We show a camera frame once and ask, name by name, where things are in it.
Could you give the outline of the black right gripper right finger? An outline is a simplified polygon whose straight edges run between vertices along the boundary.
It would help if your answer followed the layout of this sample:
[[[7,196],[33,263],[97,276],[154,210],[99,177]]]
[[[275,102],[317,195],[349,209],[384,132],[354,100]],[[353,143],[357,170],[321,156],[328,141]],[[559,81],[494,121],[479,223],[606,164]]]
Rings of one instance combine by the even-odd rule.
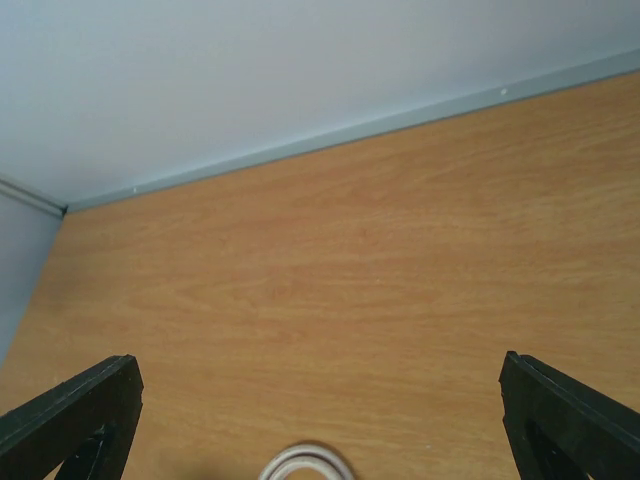
[[[503,425],[522,479],[637,479],[639,413],[530,355],[506,353]]]

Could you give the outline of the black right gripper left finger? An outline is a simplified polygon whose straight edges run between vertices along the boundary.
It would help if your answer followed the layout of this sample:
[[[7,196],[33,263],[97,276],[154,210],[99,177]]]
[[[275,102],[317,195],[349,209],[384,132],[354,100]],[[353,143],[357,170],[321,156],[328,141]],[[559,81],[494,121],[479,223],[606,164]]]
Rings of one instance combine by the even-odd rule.
[[[136,358],[111,356],[1,416],[1,477],[120,479],[143,403]]]

